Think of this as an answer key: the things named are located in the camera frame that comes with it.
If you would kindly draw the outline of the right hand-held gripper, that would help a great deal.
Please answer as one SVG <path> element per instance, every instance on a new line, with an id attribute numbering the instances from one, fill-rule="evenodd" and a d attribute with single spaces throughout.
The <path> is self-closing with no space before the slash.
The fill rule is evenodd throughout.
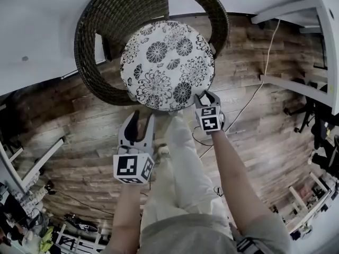
<path id="1" fill-rule="evenodd" d="M 198 94 L 194 96 L 195 114 L 200 128 L 211 134 L 224 128 L 225 116 L 220 107 L 220 98 L 209 90 L 205 90 L 204 95 L 209 100 L 208 105 L 202 104 Z"/>

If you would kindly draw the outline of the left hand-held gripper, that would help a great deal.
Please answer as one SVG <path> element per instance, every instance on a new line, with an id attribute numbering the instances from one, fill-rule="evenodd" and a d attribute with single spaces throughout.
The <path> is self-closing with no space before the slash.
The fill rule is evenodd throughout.
<path id="1" fill-rule="evenodd" d="M 139 110 L 135 110 L 119 129 L 118 151 L 113 156 L 113 176 L 124 184 L 146 184 L 155 166 L 153 142 L 155 116 L 147 118 L 140 138 L 138 137 Z"/>

